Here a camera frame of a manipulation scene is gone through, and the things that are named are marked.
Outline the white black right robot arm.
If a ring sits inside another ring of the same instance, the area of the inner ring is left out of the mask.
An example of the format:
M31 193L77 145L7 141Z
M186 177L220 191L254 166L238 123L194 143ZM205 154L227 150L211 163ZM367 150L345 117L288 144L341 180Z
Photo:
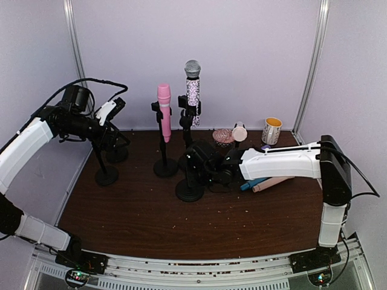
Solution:
M219 153L207 141L192 143L184 153L186 181L190 189L210 184L228 186L258 178L302 177L322 183L323 210L319 246L310 253L314 266L324 266L333 257L345 209L352 197L351 166L330 135L301 146L274 149L232 149Z

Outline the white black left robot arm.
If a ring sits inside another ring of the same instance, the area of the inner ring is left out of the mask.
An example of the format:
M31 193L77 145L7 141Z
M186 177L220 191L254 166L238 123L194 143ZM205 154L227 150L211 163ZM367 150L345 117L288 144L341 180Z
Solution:
M54 106L45 102L1 148L1 233L63 252L64 259L73 268L81 268L87 262L86 253L80 250L80 241L17 208L5 194L35 153L56 137L60 137L61 142L91 142L100 164L96 173L98 185L110 185L118 179L118 170L104 165L101 153L118 152L130 144L111 122L125 107L125 101L115 93L95 112L86 113L88 101L94 96L79 83L76 80L58 89L54 95L62 93L61 101Z

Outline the black blue-mic stand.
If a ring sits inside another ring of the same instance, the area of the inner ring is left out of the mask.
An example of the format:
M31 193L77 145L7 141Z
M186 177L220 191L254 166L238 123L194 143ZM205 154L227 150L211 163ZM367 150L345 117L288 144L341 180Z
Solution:
M193 143L190 128L193 123L194 116L188 109L181 111L179 124L183 128L183 140L186 150ZM175 187L175 195L178 199L184 202L195 202L203 197L204 188L195 180L195 171L189 164L190 157L184 152L178 160L180 169L184 170L185 178L178 182Z

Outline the blue-head microphone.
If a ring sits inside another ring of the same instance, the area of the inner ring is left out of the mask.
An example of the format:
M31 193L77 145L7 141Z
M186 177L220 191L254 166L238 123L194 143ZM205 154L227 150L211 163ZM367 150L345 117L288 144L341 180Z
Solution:
M240 186L241 191L246 191L248 189L252 189L254 186L268 180L268 178L256 178L254 180L246 181L244 184Z

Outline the beige pink microphone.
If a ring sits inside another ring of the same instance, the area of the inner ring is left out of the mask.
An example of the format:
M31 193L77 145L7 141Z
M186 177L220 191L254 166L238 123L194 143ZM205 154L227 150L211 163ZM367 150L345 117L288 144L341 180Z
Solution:
M254 185L252 187L252 191L253 191L253 193L261 192L265 189L268 189L268 188L273 187L277 184L280 184L288 179L293 179L293 178L294 178L294 176L283 176L283 177L269 178L263 182L260 182L257 185Z

